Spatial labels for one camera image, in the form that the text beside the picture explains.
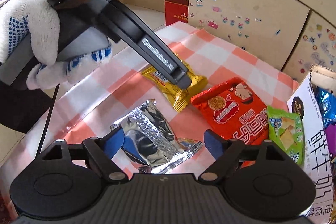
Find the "white dotted work glove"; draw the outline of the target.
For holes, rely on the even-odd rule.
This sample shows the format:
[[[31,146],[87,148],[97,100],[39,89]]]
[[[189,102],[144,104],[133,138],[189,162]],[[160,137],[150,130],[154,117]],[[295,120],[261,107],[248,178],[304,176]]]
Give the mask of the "white dotted work glove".
[[[58,61],[60,19],[47,0],[1,2],[1,64],[5,64],[27,39],[38,63],[29,70],[30,90],[51,89],[57,84],[75,84],[110,62],[112,44],[95,28],[80,42],[80,53]]]

